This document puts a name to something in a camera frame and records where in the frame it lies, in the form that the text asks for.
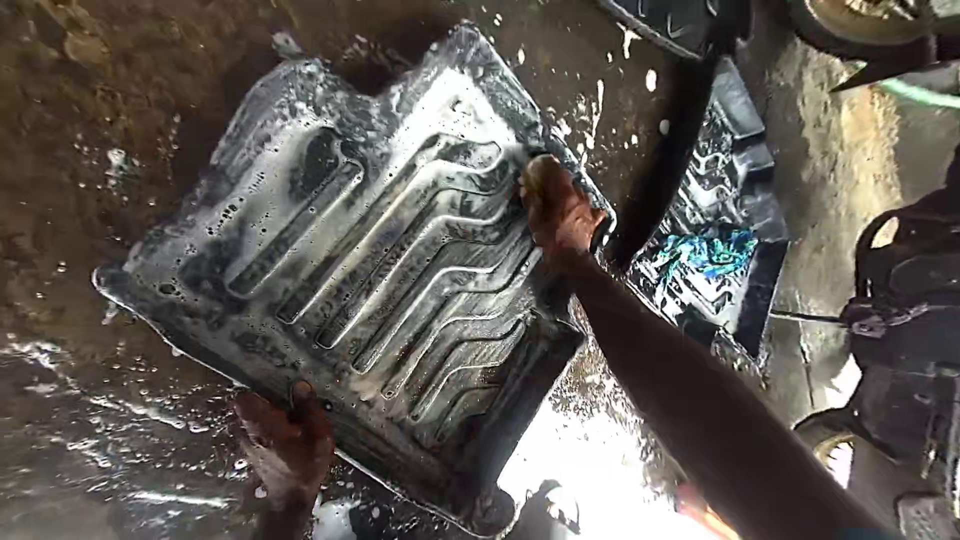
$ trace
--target blue rag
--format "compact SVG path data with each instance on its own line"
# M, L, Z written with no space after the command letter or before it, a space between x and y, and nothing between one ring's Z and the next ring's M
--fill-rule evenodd
M700 234L670 234L653 265L662 267L661 285L673 278L681 264L713 280L746 267L754 254L756 242L754 233L744 229L710 227Z

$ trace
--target forearm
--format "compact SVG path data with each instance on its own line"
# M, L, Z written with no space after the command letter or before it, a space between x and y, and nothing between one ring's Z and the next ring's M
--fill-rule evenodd
M271 506L257 516L253 540L301 540L310 524L313 505L305 501Z
M585 255L561 264L611 370L666 449L748 538L876 528L728 368Z

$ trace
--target hand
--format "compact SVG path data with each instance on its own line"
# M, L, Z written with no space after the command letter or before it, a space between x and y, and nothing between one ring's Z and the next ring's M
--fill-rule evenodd
M333 431L313 386L293 386L289 413L253 393L233 401L246 437L240 445L267 489L275 507L310 508L333 462Z
M560 162L553 156L538 156L527 164L520 182L530 232L547 262L561 264L564 252L589 251L593 233L607 213L590 205Z

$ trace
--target black floor mat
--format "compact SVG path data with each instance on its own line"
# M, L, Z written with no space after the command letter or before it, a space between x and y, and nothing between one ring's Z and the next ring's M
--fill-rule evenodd
M342 456L495 534L514 512L499 471L583 340L514 196L533 149L580 170L472 27L376 97L286 62L180 215L94 282L274 400L309 380Z

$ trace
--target mud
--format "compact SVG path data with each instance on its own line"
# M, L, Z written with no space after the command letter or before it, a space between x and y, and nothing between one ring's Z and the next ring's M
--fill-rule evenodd
M248 533L258 501L229 432L232 385L115 314L90 272L124 259L179 206L237 104L279 61L275 42L290 49L278 32L375 92L462 18L489 33L623 205L660 138L672 61L642 39L624 44L590 3L0 0L0 516L10 538ZM328 489L361 502L350 512L365 516L366 537L447 529L348 466Z

